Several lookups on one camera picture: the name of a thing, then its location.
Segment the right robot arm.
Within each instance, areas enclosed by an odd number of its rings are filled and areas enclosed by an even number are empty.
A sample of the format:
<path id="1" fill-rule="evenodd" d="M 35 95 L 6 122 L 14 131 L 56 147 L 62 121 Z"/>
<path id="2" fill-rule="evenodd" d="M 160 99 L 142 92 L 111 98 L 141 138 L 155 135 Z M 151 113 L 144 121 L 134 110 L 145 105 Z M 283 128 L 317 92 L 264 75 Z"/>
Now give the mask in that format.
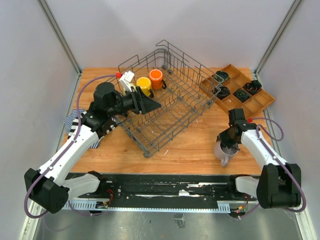
<path id="1" fill-rule="evenodd" d="M 265 127 L 246 119 L 242 108 L 228 111 L 228 128 L 218 134 L 214 155 L 225 167 L 245 146 L 261 167 L 259 178 L 248 175 L 235 176 L 226 188 L 232 200 L 248 194 L 257 199 L 264 209 L 283 208 L 299 213 L 307 206 L 306 196 L 301 188 L 301 168 L 282 158 L 266 141 Z"/>

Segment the orange ceramic mug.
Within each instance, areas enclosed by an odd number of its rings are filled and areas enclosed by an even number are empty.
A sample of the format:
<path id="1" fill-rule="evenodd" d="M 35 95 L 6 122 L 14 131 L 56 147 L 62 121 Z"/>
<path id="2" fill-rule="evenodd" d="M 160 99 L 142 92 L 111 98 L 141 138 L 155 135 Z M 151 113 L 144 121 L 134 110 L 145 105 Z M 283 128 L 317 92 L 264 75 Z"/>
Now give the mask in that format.
<path id="1" fill-rule="evenodd" d="M 153 90 L 166 89 L 167 85 L 164 81 L 164 74 L 159 69 L 153 69 L 149 72 L 148 78 L 151 81 L 151 87 Z"/>

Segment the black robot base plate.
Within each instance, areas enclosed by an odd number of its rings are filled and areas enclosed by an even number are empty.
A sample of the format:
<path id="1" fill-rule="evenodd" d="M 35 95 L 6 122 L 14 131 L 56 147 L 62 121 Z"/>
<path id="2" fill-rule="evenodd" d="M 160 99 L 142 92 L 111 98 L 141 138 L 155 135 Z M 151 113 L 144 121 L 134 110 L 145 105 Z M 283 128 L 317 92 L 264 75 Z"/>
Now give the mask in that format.
<path id="1" fill-rule="evenodd" d="M 159 202 L 181 202 L 203 199 L 234 206 L 257 201 L 247 193 L 232 192 L 231 175 L 105 173 L 103 176 L 107 180 L 106 192 L 84 193 L 80 198 L 103 201 L 113 194 L 112 201 L 155 199 Z"/>

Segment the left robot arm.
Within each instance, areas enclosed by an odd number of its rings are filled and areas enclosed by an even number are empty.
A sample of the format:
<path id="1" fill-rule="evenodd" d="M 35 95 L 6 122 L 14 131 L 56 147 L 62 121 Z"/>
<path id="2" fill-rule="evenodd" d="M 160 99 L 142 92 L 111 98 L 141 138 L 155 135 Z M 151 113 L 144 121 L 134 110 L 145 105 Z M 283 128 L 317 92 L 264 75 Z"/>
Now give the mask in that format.
<path id="1" fill-rule="evenodd" d="M 26 195 L 24 210 L 28 217 L 28 201 L 32 200 L 52 214 L 60 211 L 70 200 L 91 193 L 101 198 L 107 193 L 107 179 L 96 171 L 81 177 L 67 179 L 67 175 L 83 154 L 102 139 L 116 125 L 113 117 L 129 111 L 147 114 L 161 104 L 146 96 L 140 87 L 121 95 L 110 82 L 100 83 L 93 102 L 84 114 L 78 114 L 75 132 L 45 164 L 24 174 Z"/>

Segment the yellow enamel mug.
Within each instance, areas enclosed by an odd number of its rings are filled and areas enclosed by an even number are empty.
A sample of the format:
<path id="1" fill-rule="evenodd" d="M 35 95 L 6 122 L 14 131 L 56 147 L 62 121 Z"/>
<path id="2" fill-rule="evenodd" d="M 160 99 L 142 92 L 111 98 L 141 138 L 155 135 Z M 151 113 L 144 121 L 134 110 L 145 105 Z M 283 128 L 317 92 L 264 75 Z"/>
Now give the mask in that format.
<path id="1" fill-rule="evenodd" d="M 140 77 L 137 81 L 136 81 L 136 86 L 140 87 L 140 89 L 142 90 L 142 92 L 150 98 L 154 97 L 154 93 L 152 91 L 152 82 L 148 77 Z"/>

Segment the lilac ceramic mug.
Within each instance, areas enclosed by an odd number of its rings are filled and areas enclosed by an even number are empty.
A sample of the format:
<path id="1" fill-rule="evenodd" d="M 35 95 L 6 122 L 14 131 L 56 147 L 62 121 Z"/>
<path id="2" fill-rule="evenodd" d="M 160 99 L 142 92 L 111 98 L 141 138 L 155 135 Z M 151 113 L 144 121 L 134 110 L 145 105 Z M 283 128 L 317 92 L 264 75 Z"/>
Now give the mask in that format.
<path id="1" fill-rule="evenodd" d="M 224 146 L 221 141 L 218 141 L 214 148 L 215 157 L 220 160 L 222 167 L 226 167 L 230 160 L 239 152 L 239 145 L 236 143 L 231 147 Z"/>

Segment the cream ceramic mug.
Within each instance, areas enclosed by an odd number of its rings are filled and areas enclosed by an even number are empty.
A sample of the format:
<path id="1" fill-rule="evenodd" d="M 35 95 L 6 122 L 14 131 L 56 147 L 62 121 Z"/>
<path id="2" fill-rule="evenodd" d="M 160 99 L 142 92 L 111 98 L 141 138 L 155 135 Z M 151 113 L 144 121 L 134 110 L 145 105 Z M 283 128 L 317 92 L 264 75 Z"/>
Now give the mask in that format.
<path id="1" fill-rule="evenodd" d="M 136 91 L 136 86 L 133 83 L 125 84 L 123 87 L 123 94 L 127 95 L 128 93 L 132 93 Z"/>

